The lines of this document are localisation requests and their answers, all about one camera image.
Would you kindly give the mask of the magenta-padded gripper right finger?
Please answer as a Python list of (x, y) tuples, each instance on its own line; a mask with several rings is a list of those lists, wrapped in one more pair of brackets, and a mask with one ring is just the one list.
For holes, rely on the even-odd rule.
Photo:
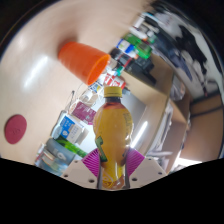
[(135, 149), (128, 151), (125, 170), (127, 189), (140, 188), (166, 176), (152, 157), (146, 158)]

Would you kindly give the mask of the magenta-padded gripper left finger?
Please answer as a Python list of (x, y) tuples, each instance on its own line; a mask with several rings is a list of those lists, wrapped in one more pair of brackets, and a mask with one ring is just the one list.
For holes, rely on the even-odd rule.
[(81, 160), (72, 161), (63, 172), (62, 177), (81, 187), (97, 189), (101, 176), (100, 172), (100, 156), (98, 150), (95, 149)]

